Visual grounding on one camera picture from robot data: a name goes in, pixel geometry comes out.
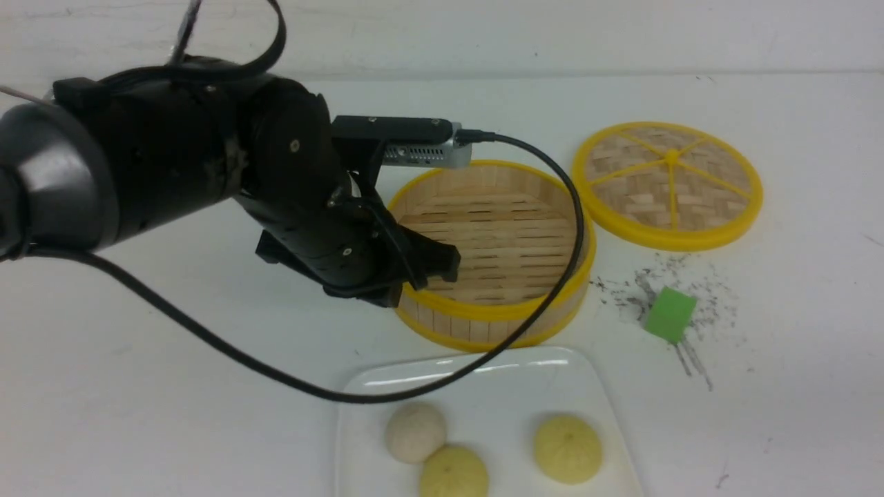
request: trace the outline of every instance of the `bamboo steamer lid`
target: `bamboo steamer lid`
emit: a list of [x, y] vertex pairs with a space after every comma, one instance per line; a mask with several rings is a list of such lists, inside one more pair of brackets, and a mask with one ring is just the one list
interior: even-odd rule
[[[461, 253], [458, 281], [430, 278], [402, 289], [400, 318], [422, 336], [465, 351], [490, 350], [533, 312], [565, 269], [575, 241], [574, 206], [560, 181], [531, 167], [474, 161], [433, 170], [390, 202], [403, 226]], [[537, 345], [576, 314], [589, 283], [595, 236], [586, 236], [575, 274], [514, 347]]]
[[594, 134], [572, 176], [593, 219], [646, 247], [720, 247], [749, 230], [762, 203], [758, 174], [733, 147], [686, 126], [637, 122]]

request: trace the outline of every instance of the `green block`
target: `green block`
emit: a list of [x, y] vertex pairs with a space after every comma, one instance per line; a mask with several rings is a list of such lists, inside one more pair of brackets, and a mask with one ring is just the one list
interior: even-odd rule
[[684, 330], [690, 323], [690, 316], [697, 306], [697, 299], [664, 287], [648, 313], [644, 329], [669, 343], [682, 341]]

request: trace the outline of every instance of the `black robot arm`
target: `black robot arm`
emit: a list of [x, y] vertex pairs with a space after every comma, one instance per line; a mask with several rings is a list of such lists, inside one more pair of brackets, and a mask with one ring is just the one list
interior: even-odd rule
[[395, 307], [404, 282], [457, 278], [457, 249], [399, 226], [375, 191], [384, 162], [467, 164], [454, 123], [332, 123], [322, 96], [269, 74], [125, 91], [77, 78], [53, 90], [53, 104], [0, 119], [0, 256], [32, 243], [102, 249], [232, 197], [264, 229], [258, 255], [329, 295]]

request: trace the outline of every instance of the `white surface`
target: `white surface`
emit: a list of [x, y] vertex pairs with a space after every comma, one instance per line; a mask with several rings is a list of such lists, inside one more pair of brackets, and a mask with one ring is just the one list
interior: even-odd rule
[[[884, 69], [880, 0], [280, 0], [298, 78], [462, 78]], [[187, 0], [4, 0], [3, 83], [166, 60]], [[263, 0], [208, 0], [193, 53], [243, 62]]]
[[[476, 358], [456, 356], [384, 366], [356, 376], [345, 390], [386, 394], [414, 388], [444, 378]], [[450, 388], [421, 400], [446, 417], [449, 444], [469, 447], [483, 460], [491, 481], [489, 497], [642, 495], [605, 388], [592, 364], [573, 350], [508, 350]], [[384, 428], [400, 405], [340, 408], [338, 497], [417, 495], [421, 465], [399, 463], [384, 447]], [[534, 463], [534, 434], [549, 416], [558, 414], [585, 420], [602, 441], [602, 467], [581, 485], [558, 484]]]
[[[675, 283], [672, 272], [689, 286], [720, 281], [703, 297], [719, 297], [722, 318], [688, 334], [714, 390], [639, 329], [636, 309], [597, 287], [552, 344], [592, 360], [649, 497], [880, 494], [884, 77], [310, 87], [334, 113], [457, 119], [527, 139], [563, 164], [589, 134], [635, 119], [734, 145], [765, 183], [755, 226], [651, 281], [657, 290]], [[537, 163], [503, 147], [476, 147], [476, 156]], [[417, 173], [386, 170], [380, 190], [389, 198]], [[330, 299], [262, 263], [259, 233], [224, 203], [105, 255], [248, 353], [323, 386], [451, 354], [390, 311]], [[594, 278], [631, 281], [649, 267], [658, 267], [653, 250], [598, 230]], [[242, 370], [101, 274], [0, 264], [0, 323], [0, 494], [332, 494], [336, 406]]]

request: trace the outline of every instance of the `white plate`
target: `white plate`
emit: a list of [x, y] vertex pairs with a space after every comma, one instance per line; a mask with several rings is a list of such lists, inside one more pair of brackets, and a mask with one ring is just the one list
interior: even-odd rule
[[[422, 385], [460, 369], [477, 356], [396, 364], [353, 378], [346, 391], [383, 394]], [[574, 350], [508, 350], [466, 378], [425, 395], [448, 422], [448, 442], [470, 447], [485, 462], [491, 497], [604, 495], [641, 497], [620, 427], [595, 370]], [[390, 457], [384, 429], [399, 404], [341, 405], [336, 447], [338, 497], [416, 497], [421, 467]], [[566, 486], [540, 472], [533, 437], [551, 414], [575, 414], [602, 440], [605, 460], [595, 478]]]

